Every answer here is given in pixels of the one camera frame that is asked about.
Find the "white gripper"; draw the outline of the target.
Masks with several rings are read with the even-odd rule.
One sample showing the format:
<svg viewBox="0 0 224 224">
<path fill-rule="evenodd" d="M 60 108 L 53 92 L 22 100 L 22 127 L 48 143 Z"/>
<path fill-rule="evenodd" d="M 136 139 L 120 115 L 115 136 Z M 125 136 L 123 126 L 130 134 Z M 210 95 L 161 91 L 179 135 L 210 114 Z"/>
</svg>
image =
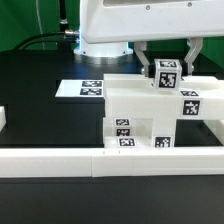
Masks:
<svg viewBox="0 0 224 224">
<path fill-rule="evenodd" d="M 80 0 L 80 27 L 88 43 L 135 42 L 145 77 L 154 76 L 146 41 L 189 38 L 182 70 L 192 74 L 202 37 L 224 36 L 224 0 Z"/>
</svg>

